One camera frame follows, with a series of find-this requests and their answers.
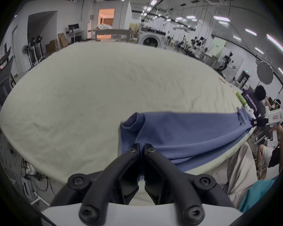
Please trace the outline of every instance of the hand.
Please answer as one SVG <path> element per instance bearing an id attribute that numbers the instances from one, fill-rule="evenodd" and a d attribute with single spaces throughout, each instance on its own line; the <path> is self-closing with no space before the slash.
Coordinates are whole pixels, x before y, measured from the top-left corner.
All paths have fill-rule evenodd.
<path id="1" fill-rule="evenodd" d="M 276 130 L 278 139 L 283 140 L 283 127 L 280 124 L 275 125 L 271 130 L 270 130 L 270 136 L 272 137 L 272 132 Z"/>

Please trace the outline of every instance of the wall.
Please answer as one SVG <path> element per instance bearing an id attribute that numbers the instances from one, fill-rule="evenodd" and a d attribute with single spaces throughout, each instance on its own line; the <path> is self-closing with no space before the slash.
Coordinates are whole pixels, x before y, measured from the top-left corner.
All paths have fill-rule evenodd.
<path id="1" fill-rule="evenodd" d="M 130 19 L 131 16 L 128 18 L 128 21 L 126 20 L 127 18 L 127 12 L 128 12 L 128 7 L 130 6 L 129 1 L 101 1 L 101 2 L 96 2 L 94 5 L 94 21 L 98 21 L 99 17 L 99 10 L 100 9 L 107 9 L 107 8 L 114 8 L 114 18 L 113 18 L 113 24 L 112 27 L 114 29 L 124 29 L 125 25 L 129 29 L 130 25 Z M 96 23 L 93 23 L 92 28 L 94 29 L 97 26 Z"/>
<path id="2" fill-rule="evenodd" d="M 12 31 L 18 26 L 18 37 L 17 44 L 18 47 L 22 48 L 27 42 L 27 22 L 28 16 L 34 13 L 41 13 L 45 11 L 57 11 L 57 29 L 56 34 L 64 33 L 68 31 L 69 24 L 79 24 L 81 30 L 84 31 L 84 38 L 87 38 L 87 25 L 89 19 L 89 8 L 91 0 L 79 0 L 78 2 L 65 1 L 65 0 L 37 0 L 29 2 L 23 6 L 23 8 L 18 12 L 17 17 L 13 19 L 10 26 L 5 33 L 5 36 L 1 43 L 1 53 L 4 55 L 4 44 L 10 47 L 12 44 Z M 15 56 L 18 60 L 17 64 L 19 73 L 27 71 L 27 55 L 23 54 L 21 49 L 15 51 Z"/>

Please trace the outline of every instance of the wire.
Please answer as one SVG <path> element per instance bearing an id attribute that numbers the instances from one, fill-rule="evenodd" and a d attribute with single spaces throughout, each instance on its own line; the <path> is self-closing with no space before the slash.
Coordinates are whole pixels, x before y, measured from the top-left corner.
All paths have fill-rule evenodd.
<path id="1" fill-rule="evenodd" d="M 14 171 L 15 171 L 15 164 L 16 164 L 16 160 L 17 160 L 18 156 L 19 156 L 19 153 L 17 154 L 16 159 L 15 159 L 15 162 L 14 162 L 13 172 L 11 173 L 12 175 L 13 175 L 13 173 L 14 173 Z"/>

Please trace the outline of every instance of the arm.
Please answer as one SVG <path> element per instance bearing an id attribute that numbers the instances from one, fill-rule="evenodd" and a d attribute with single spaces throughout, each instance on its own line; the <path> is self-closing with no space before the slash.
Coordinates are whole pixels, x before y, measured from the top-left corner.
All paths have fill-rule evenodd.
<path id="1" fill-rule="evenodd" d="M 279 173 L 280 173 L 283 167 L 283 127 L 280 124 L 277 124 L 270 130 L 271 134 L 274 130 L 277 131 L 278 139 L 280 141 L 280 156 L 279 156 Z"/>
<path id="2" fill-rule="evenodd" d="M 271 110 L 272 110 L 272 106 L 271 106 L 270 103 L 268 102 L 267 96 L 265 96 L 265 102 L 266 102 L 266 105 L 268 106 L 269 110 L 271 111 Z"/>

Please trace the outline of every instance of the teal fabric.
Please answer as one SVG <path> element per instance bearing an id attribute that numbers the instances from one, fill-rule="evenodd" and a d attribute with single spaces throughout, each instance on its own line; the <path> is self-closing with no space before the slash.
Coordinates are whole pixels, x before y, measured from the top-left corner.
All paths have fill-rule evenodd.
<path id="1" fill-rule="evenodd" d="M 277 177 L 270 180 L 259 180 L 255 182 L 244 195 L 242 202 L 240 203 L 239 210 L 245 213 L 252 206 L 256 204 L 264 194 L 270 189 Z"/>

